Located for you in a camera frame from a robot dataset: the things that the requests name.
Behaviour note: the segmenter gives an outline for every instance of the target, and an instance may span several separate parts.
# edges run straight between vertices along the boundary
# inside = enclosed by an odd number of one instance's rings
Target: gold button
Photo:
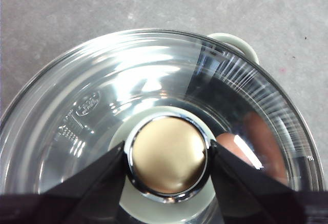
[[[205,167],[205,143],[189,122],[164,117],[146,124],[133,144],[133,167],[150,189],[176,194],[192,187]]]

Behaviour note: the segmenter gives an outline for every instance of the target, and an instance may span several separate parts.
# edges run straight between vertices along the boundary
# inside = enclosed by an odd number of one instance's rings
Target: chrome ring
[[[139,132],[148,123],[158,120],[158,119],[166,118],[166,117],[182,119],[184,121],[187,121],[193,127],[195,127],[197,129],[197,131],[200,132],[201,137],[203,138],[204,147],[205,147],[205,164],[204,164],[204,168],[202,170],[201,176],[198,178],[197,182],[194,183],[191,187],[189,187],[188,189],[186,189],[182,192],[176,193],[176,194],[164,194],[164,193],[160,193],[160,192],[150,189],[138,178],[138,176],[135,172],[134,166],[133,166],[133,158],[132,158],[133,145],[134,145],[135,139],[136,139],[137,135],[139,134]],[[181,201],[188,200],[191,197],[195,196],[201,190],[201,188],[205,185],[205,183],[207,182],[207,180],[209,178],[208,166],[209,166],[210,146],[211,146],[211,143],[209,140],[209,136],[206,135],[204,129],[198,123],[193,121],[191,118],[189,118],[185,115],[182,115],[179,113],[173,113],[173,112],[154,113],[151,116],[148,116],[145,119],[143,119],[142,121],[140,121],[134,127],[134,129],[131,131],[131,133],[129,134],[129,136],[126,140],[124,151],[125,151],[125,154],[127,157],[128,167],[129,167],[127,175],[129,177],[131,183],[134,185],[134,187],[136,187],[143,196],[150,198],[154,201],[158,201],[158,202],[162,202],[162,203],[174,203],[174,202],[181,202]]]

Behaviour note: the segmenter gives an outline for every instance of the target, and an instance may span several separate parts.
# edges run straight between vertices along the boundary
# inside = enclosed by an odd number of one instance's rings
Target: embossed logo
[[[99,103],[100,94],[99,92],[93,92],[92,94],[81,98],[77,102],[77,108],[75,113],[78,116],[84,116],[89,114]]]

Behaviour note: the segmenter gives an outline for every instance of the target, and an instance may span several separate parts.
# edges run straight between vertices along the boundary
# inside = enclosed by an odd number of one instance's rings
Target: gray concrete surface
[[[302,112],[328,174],[328,0],[2,0],[1,13],[2,110],[44,65],[94,37],[228,32],[254,47]]]

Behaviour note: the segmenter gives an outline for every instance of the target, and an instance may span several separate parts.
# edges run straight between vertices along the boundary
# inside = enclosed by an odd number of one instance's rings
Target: clear glass bowl
[[[131,30],[75,47],[24,87],[1,124],[0,192],[41,193],[63,182],[105,154],[130,117],[157,106],[193,113],[215,136],[239,135],[270,174],[275,162],[257,150],[269,142],[248,130],[256,116],[279,148],[285,183],[323,189],[305,122],[260,66],[201,35]],[[180,222],[201,222],[208,212]]]

